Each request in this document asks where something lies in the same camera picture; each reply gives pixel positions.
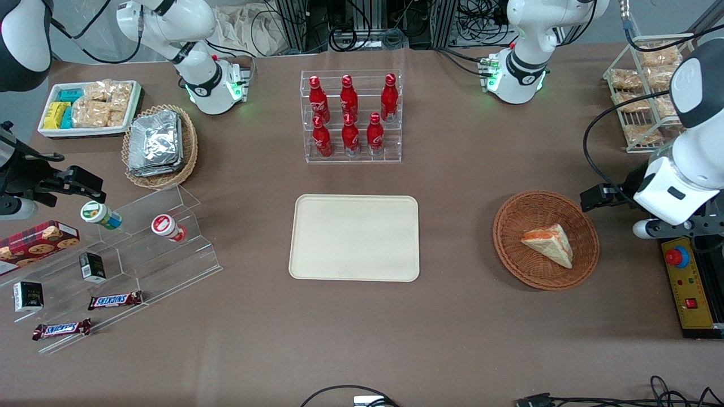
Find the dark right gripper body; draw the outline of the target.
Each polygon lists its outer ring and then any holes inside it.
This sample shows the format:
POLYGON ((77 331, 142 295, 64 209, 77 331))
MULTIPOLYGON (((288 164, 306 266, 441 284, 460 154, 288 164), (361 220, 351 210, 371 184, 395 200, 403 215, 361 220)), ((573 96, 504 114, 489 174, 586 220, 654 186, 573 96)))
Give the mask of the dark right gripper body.
POLYGON ((2 123, 2 197, 35 200, 44 193, 57 192, 57 173, 52 162, 62 162, 64 155, 40 154, 11 131, 11 122, 2 123))

